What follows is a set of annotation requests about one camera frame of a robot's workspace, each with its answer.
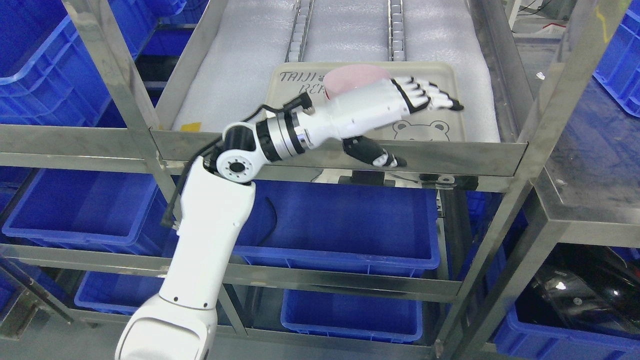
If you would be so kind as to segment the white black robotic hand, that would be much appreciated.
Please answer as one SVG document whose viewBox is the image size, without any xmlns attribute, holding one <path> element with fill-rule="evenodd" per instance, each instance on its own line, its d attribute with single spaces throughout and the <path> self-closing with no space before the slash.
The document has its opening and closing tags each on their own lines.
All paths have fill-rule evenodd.
<svg viewBox="0 0 640 360">
<path fill-rule="evenodd" d="M 294 152 L 314 150 L 328 139 L 342 142 L 350 157 L 374 167 L 406 167 L 407 162 L 366 133 L 394 125 L 423 111 L 460 112 L 464 105 L 427 80 L 401 76 L 377 80 L 314 107 L 296 112 L 286 130 Z"/>
</svg>

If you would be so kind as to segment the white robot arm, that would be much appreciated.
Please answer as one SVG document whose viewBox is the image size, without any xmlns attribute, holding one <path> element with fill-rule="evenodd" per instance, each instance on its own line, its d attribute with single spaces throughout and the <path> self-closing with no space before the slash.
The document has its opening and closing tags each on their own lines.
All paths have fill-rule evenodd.
<svg viewBox="0 0 640 360">
<path fill-rule="evenodd" d="M 226 268 L 254 206 L 253 179 L 266 164 L 301 155 L 328 139 L 359 136 L 410 114 L 346 123 L 329 110 L 281 112 L 256 124 L 236 121 L 190 161 L 180 195 L 182 219 L 166 277 L 130 318 L 117 360 L 205 360 L 217 334 L 217 301 Z"/>
</svg>

